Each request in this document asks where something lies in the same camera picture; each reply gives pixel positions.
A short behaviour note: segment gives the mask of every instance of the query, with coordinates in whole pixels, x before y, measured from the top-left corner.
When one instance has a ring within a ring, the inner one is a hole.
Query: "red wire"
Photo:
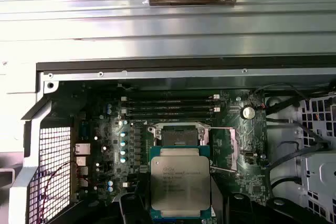
[[[44,216],[44,209],[45,209],[45,203],[46,203],[46,198],[47,198],[47,189],[48,189],[48,186],[49,186],[49,183],[50,183],[51,179],[56,175],[56,173],[57,173],[59,170],[61,170],[64,166],[66,166],[66,165],[68,165],[68,164],[71,164],[71,163],[75,163],[75,165],[78,166],[77,163],[76,163],[75,161],[69,161],[69,162],[66,162],[66,163],[62,164],[60,167],[58,167],[57,170],[54,171],[54,172],[52,173],[52,175],[50,176],[50,178],[48,179],[47,184],[46,184],[46,186],[44,187],[44,194],[45,194],[45,196],[44,196],[44,198],[43,198],[43,203],[42,203],[42,208],[41,208],[41,214],[40,214],[40,216],[39,216],[39,218],[38,218],[38,224],[41,224],[41,217],[43,218],[43,216]]]

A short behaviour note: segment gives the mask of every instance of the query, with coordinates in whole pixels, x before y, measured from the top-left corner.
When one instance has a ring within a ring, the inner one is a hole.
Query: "black cable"
[[[325,88],[324,90],[316,90],[315,92],[309,92],[306,93],[308,97],[310,98],[318,98],[318,97],[325,97],[329,95],[331,89]],[[298,104],[300,101],[302,101],[303,98],[301,96],[295,96],[291,97],[285,101],[279,102],[271,107],[266,108],[266,115],[271,115],[274,113],[277,113],[291,105]]]
[[[287,161],[291,160],[292,158],[302,156],[302,155],[305,155],[305,154],[308,154],[308,153],[316,152],[316,151],[321,150],[321,149],[323,149],[323,145],[318,143],[317,145],[307,147],[307,148],[299,150],[298,152],[293,152],[293,153],[290,153],[286,156],[283,156],[280,159],[276,160],[273,164],[268,166],[265,170],[265,181],[266,181],[266,186],[268,188],[268,191],[269,191],[269,194],[270,194],[271,198],[274,198],[274,194],[273,194],[273,191],[272,191],[272,185],[271,185],[271,181],[270,181],[270,173],[271,173],[272,169],[274,169],[275,167],[283,164],[284,162],[287,162]]]
[[[282,178],[282,179],[279,179],[279,180],[275,181],[275,182],[271,185],[271,187],[274,188],[274,187],[276,187],[277,185],[279,185],[279,184],[281,184],[281,183],[283,183],[283,182],[289,182],[289,181],[291,181],[291,182],[295,182],[296,184],[300,184],[300,185],[302,185],[302,180],[301,180],[301,178],[299,178],[299,177],[288,177],[288,178]]]
[[[300,146],[300,144],[296,141],[282,141],[280,144],[278,144],[277,147],[280,147],[283,144],[295,144],[296,145],[296,151],[299,150],[299,146]]]
[[[294,121],[294,120],[289,120],[289,119],[273,119],[273,118],[266,118],[267,122],[272,122],[272,123],[286,123],[286,124],[291,124],[293,126],[300,127],[303,131],[305,131],[308,135],[314,138],[315,142],[319,143],[329,143],[329,141],[324,140],[321,138],[318,134],[315,132],[311,131],[301,123]]]
[[[319,150],[324,149],[324,144],[325,143],[329,143],[328,147],[330,147],[330,142],[324,140],[323,138],[321,138],[318,134],[316,134],[315,132],[311,131],[310,129],[308,129],[307,127],[303,126],[301,123],[294,121],[294,120],[289,120],[289,119],[273,119],[273,118],[266,118],[267,122],[273,122],[273,123],[286,123],[286,124],[292,124],[294,126],[300,127],[302,128],[303,131],[305,131],[308,135],[314,137],[314,140],[316,142],[316,145],[313,145],[311,147],[307,147],[307,148],[303,148],[297,152],[293,152],[290,153],[280,159],[278,159],[277,161],[275,161],[273,164],[271,164],[270,166],[268,166],[265,170],[265,180],[266,180],[266,186],[268,188],[268,191],[271,195],[271,198],[274,197],[274,194],[272,192],[272,186],[271,186],[271,181],[270,181],[270,173],[271,170],[274,169],[275,167],[281,165],[282,163],[291,160],[292,158],[301,156],[301,155],[305,155],[311,152],[316,152]]]
[[[309,101],[309,97],[307,97],[305,94],[303,94],[300,90],[298,90],[297,88],[295,88],[292,84],[289,83],[284,83],[284,82],[280,82],[280,83],[273,83],[273,84],[269,84],[269,85],[265,85],[262,86],[258,89],[256,89],[253,94],[258,93],[260,90],[269,88],[269,87],[273,87],[273,86],[278,86],[278,85],[285,85],[285,86],[289,86],[291,87],[291,89],[293,89],[299,96],[301,96],[304,100]]]

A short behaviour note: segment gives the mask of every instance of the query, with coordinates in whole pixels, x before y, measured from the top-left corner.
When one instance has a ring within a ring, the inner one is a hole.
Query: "sheet metal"
[[[334,54],[335,12],[336,0],[179,7],[150,7],[148,0],[0,0],[0,52],[20,60],[34,52],[29,58],[38,62]]]

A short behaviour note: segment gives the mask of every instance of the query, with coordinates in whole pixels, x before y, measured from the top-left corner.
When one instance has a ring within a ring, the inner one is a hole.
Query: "metal mesh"
[[[310,101],[300,102],[298,110],[299,121],[324,139],[331,141],[336,147],[336,96],[312,98]],[[303,132],[303,146],[315,145],[314,138]],[[336,223],[336,205],[332,204],[330,195],[319,192],[307,192],[308,209],[322,218]]]
[[[336,105],[330,104],[329,99],[335,97],[314,98],[309,102],[301,102],[299,114],[302,124],[317,134],[336,144]],[[303,145],[314,145],[314,138],[303,133]]]
[[[39,167],[30,182],[29,224],[47,223],[69,205],[70,152],[70,127],[40,130]]]

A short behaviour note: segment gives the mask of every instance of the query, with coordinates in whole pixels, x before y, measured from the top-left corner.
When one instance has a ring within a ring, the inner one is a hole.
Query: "circuit board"
[[[91,144],[87,191],[98,199],[111,202],[119,193],[132,190],[137,175],[150,171],[151,146],[192,141],[193,123],[205,125],[211,167],[235,171],[212,169],[221,178],[220,186],[262,205],[269,198],[262,95],[250,90],[130,91],[91,99],[79,125],[79,139],[89,139]],[[251,120],[241,115],[246,106],[255,108]],[[158,133],[154,127],[158,124],[171,126]]]

